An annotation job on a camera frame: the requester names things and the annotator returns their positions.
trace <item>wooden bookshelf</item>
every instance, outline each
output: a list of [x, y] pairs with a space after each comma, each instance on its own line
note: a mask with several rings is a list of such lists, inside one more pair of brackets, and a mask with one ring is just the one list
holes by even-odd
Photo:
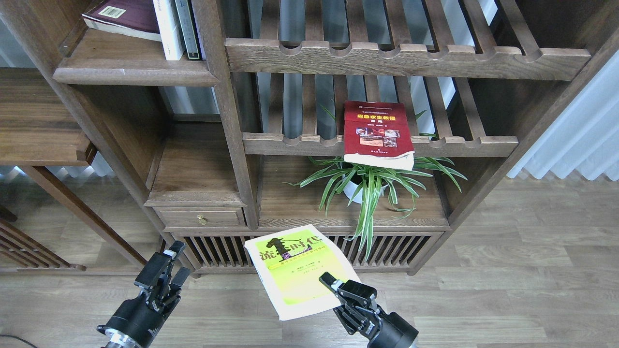
[[[417, 211], [404, 220], [381, 206], [376, 233], [385, 238], [378, 243], [393, 258], [377, 251], [375, 263], [364, 265], [350, 254], [358, 268], [414, 273], [619, 49], [617, 2], [495, 2], [499, 11], [490, 25], [478, 1], [457, 2], [474, 40], [467, 46], [455, 44], [440, 0], [421, 0], [431, 45], [412, 41], [398, 0], [382, 2], [390, 42], [380, 45], [368, 38], [360, 0], [345, 1], [344, 43], [325, 39], [321, 1], [305, 1], [305, 37], [289, 42], [279, 40], [279, 0], [263, 1], [260, 33], [253, 36], [246, 2], [195, 0], [204, 62], [165, 61], [157, 42], [86, 30], [81, 0], [0, 0], [0, 13], [84, 133], [145, 204], [163, 239], [191, 244], [182, 262], [198, 273], [251, 270], [240, 248], [244, 240], [306, 223], [353, 249], [343, 241], [355, 228], [355, 208], [337, 198], [324, 217], [317, 210], [321, 190], [282, 183], [311, 172], [304, 156], [342, 153], [346, 75], [363, 76], [368, 101], [380, 100], [377, 75], [392, 76], [417, 155], [453, 157], [469, 178], [462, 193], [443, 178], [428, 182]], [[252, 108], [257, 72], [271, 73], [268, 115]], [[285, 73], [303, 74], [303, 130], [291, 138], [280, 131]], [[333, 78], [338, 131], [332, 139], [316, 130], [316, 74]], [[410, 96], [410, 76], [423, 77], [435, 138], [418, 136], [413, 116], [421, 110]], [[447, 106], [437, 87], [445, 76], [457, 90]], [[171, 114], [151, 87], [160, 85], [213, 86], [220, 123], [170, 129]], [[215, 224], [167, 220], [180, 212], [200, 224], [199, 211], [215, 214]]]

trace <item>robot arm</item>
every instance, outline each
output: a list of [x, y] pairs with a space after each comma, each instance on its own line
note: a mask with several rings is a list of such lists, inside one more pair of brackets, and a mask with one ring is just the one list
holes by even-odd
[[396, 312], [386, 314], [376, 304], [376, 289], [355, 281], [342, 282], [325, 272], [319, 278], [342, 304], [333, 308], [348, 332], [369, 339], [368, 348], [416, 347], [417, 331]]
[[181, 267], [174, 278], [171, 272], [185, 246], [185, 243], [176, 241], [163, 253], [153, 254], [134, 282], [140, 288], [140, 294], [124, 301], [107, 324], [97, 326], [97, 331], [110, 338], [105, 348], [150, 346], [181, 300], [181, 286], [190, 271]]

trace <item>white pot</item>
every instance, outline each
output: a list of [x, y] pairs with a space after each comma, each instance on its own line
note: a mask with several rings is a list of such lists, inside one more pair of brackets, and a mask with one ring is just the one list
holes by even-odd
[[[346, 186], [344, 186], [344, 194], [346, 194], [346, 197], [348, 197], [348, 199], [350, 199], [352, 195], [355, 194], [355, 191], [357, 190], [357, 186], [359, 185], [355, 184], [352, 181], [349, 181], [346, 184]], [[387, 186], [388, 185], [385, 185], [381, 188], [381, 196], [385, 192], [385, 189], [387, 188]], [[357, 193], [357, 195], [352, 199], [352, 201], [355, 203], [359, 203], [359, 204], [363, 202], [363, 188], [359, 190], [359, 193]]]

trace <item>yellow book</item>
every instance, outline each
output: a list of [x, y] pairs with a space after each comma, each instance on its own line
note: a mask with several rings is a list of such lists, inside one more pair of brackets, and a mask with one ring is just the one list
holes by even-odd
[[248, 240], [245, 248], [280, 320], [340, 305], [318, 280], [325, 272], [344, 282], [359, 281], [342, 251], [313, 225]]

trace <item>book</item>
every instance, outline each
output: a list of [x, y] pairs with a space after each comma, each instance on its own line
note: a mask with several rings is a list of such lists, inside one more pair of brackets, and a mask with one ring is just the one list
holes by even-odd
[[401, 103], [344, 103], [344, 160], [411, 170], [415, 150]]
[[82, 14], [89, 28], [161, 41], [151, 0], [104, 0]]
[[343, 252], [313, 225], [250, 239], [245, 248], [280, 320], [341, 305], [318, 280], [325, 272], [344, 282], [359, 281]]
[[197, 39], [196, 21], [193, 16], [191, 0], [175, 0], [178, 20], [183, 32], [183, 40], [187, 49], [187, 58], [200, 60], [200, 43]]
[[152, 0], [152, 2], [155, 6], [165, 59], [179, 61], [185, 52], [185, 47], [174, 0]]

